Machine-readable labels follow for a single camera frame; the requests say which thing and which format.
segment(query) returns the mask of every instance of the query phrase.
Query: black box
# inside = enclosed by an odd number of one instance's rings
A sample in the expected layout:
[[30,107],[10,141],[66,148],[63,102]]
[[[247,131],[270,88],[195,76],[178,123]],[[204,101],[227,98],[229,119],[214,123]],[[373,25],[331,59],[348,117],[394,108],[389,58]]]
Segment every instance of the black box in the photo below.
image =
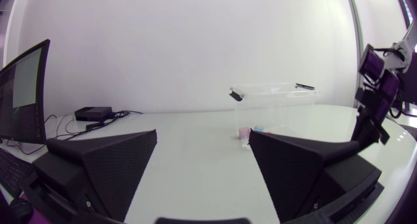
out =
[[76,120],[105,121],[111,113],[111,107],[83,107],[74,112]]

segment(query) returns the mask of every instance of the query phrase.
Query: monitor screen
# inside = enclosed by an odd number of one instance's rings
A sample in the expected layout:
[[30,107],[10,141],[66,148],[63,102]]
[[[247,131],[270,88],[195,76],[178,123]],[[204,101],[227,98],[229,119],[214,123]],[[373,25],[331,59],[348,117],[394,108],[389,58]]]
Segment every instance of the monitor screen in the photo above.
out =
[[45,143],[43,88],[49,40],[0,71],[0,137]]

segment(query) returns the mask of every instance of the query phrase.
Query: transparent container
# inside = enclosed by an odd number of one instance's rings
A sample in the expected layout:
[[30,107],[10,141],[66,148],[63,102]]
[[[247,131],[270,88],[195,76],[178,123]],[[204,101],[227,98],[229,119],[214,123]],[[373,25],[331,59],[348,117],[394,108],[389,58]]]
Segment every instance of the transparent container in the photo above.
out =
[[300,137],[319,91],[296,83],[233,85],[237,137],[248,147],[250,130]]

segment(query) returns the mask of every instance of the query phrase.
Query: white table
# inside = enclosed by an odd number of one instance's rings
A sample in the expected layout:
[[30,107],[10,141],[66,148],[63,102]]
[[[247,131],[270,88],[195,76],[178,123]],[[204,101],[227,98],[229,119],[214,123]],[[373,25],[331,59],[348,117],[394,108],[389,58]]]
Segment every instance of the white table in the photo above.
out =
[[[417,106],[414,104],[410,104],[410,110],[412,110],[412,114],[417,116]],[[401,116],[398,119],[394,119],[398,124],[411,126],[413,128],[417,129],[417,117],[408,117],[404,114],[401,114]]]
[[[304,124],[302,120],[305,119],[299,117],[303,115],[299,114],[301,111],[303,109],[296,108],[289,112],[293,119],[289,127],[301,137],[331,142],[350,139],[355,124],[355,109],[316,105]],[[70,117],[64,119],[62,129],[69,120]],[[68,125],[68,129],[77,131],[84,125],[77,122]],[[408,132],[389,120],[385,120],[383,126],[391,136],[388,143],[385,146],[371,145],[360,155],[382,171],[379,182],[385,189],[359,223],[386,221],[401,198],[417,159],[416,142]],[[252,223],[278,223],[256,160],[235,137],[232,111],[132,114],[76,139],[153,129],[157,131],[158,144],[125,222],[154,223],[158,217],[247,217]],[[32,161],[44,152],[21,158]]]

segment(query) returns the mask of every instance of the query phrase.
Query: cable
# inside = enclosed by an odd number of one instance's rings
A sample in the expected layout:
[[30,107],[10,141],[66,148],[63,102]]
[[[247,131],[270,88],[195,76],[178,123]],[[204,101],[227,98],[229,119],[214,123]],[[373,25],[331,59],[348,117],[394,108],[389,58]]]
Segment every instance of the cable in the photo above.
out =
[[116,113],[111,113],[111,114],[112,114],[112,117],[113,118],[109,122],[103,122],[104,124],[101,125],[101,126],[95,127],[93,129],[85,130],[85,131],[82,131],[82,132],[78,132],[78,133],[76,133],[76,134],[72,135],[71,137],[66,138],[64,140],[70,140],[70,139],[73,139],[73,138],[75,138],[77,136],[83,135],[85,133],[89,133],[89,132],[91,132],[93,130],[98,130],[98,129],[101,129],[103,127],[106,127],[106,126],[110,125],[111,123],[115,122],[117,119],[120,119],[120,118],[123,118],[123,117],[129,115],[130,112],[128,112],[128,111],[118,111]]
[[6,146],[9,146],[9,147],[15,147],[15,146],[18,146],[18,145],[10,145],[8,142],[10,142],[10,140],[9,140],[9,139],[7,139]]
[[39,147],[38,149],[35,149],[34,151],[32,151],[32,152],[25,152],[21,147],[19,147],[19,144],[17,144],[17,145],[10,145],[8,142],[9,142],[10,140],[7,140],[7,143],[6,143],[6,146],[9,146],[9,147],[17,147],[21,152],[23,152],[25,155],[31,155],[31,154],[33,154],[33,153],[35,153],[35,152],[37,152],[37,151],[39,151],[40,149],[42,149],[42,148],[44,148],[44,146],[46,146],[46,145],[42,145],[41,147]]
[[58,136],[58,129],[59,129],[59,126],[61,125],[61,123],[62,123],[62,121],[64,120],[64,118],[65,117],[67,117],[68,115],[66,114],[60,121],[59,121],[59,124],[58,124],[58,127],[57,127],[57,136]]
[[139,111],[131,111],[131,110],[122,110],[122,112],[129,112],[129,113],[139,113],[139,114],[143,114]]
[[74,135],[74,134],[76,134],[76,133],[81,133],[81,132],[69,132],[67,129],[66,129],[66,127],[71,123],[71,122],[73,122],[74,121],[74,117],[75,117],[75,115],[74,116],[72,116],[72,120],[70,120],[69,122],[67,122],[66,124],[65,124],[65,132],[66,133],[69,133],[69,134],[72,134],[72,135]]
[[398,58],[400,58],[401,61],[403,61],[403,62],[405,61],[405,56],[399,50],[392,49],[392,48],[377,48],[377,49],[374,49],[374,50],[375,51],[383,51],[384,55],[385,55],[386,52],[391,52],[394,55],[396,55]]
[[57,119],[57,116],[55,116],[54,114],[51,114],[50,116],[47,117],[47,119],[44,121],[44,124],[51,118],[51,117],[55,117],[55,119]]

